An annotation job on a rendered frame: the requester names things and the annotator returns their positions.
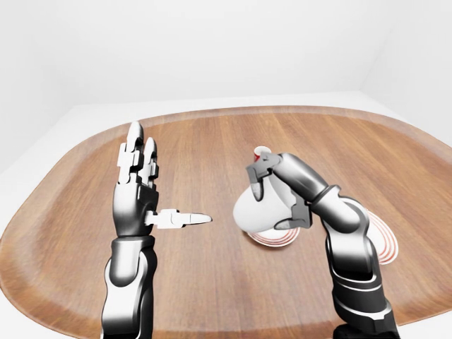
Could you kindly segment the white mug with red inside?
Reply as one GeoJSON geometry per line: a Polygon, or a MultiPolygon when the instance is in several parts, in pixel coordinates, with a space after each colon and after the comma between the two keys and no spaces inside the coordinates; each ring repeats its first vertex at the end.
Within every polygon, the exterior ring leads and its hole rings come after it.
{"type": "Polygon", "coordinates": [[[264,195],[260,201],[248,186],[234,205],[234,221],[248,233],[273,229],[280,221],[292,218],[297,202],[291,188],[274,174],[264,177],[262,183],[264,195]]]}

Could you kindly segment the white plate with red rings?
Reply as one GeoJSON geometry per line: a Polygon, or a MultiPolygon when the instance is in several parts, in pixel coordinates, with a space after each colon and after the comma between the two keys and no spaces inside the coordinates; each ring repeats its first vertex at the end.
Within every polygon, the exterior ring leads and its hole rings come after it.
{"type": "Polygon", "coordinates": [[[247,234],[257,243],[269,247],[283,247],[293,243],[298,237],[300,229],[286,229],[286,230],[266,230],[263,232],[247,232],[247,234]]]}
{"type": "Polygon", "coordinates": [[[398,240],[392,229],[375,213],[367,211],[369,227],[367,236],[374,245],[380,265],[394,262],[398,256],[398,240]]]}

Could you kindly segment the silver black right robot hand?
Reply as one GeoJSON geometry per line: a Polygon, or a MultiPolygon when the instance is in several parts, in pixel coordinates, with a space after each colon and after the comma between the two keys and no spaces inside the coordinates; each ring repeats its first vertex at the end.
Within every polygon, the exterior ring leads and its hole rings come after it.
{"type": "Polygon", "coordinates": [[[262,153],[260,158],[246,167],[254,199],[264,199],[263,179],[276,176],[289,186],[295,203],[290,206],[291,216],[271,223],[275,230],[289,230],[312,226],[311,203],[323,193],[328,184],[310,166],[291,153],[262,153]]]}

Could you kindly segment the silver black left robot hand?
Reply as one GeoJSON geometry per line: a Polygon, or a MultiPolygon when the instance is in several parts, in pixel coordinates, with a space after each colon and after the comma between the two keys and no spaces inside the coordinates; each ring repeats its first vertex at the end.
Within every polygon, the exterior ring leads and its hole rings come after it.
{"type": "Polygon", "coordinates": [[[117,166],[119,178],[112,212],[118,237],[146,236],[154,226],[174,230],[213,221],[203,213],[157,211],[159,192],[154,184],[159,175],[157,145],[153,138],[144,138],[143,127],[137,121],[131,123],[126,142],[120,145],[117,166]]]}

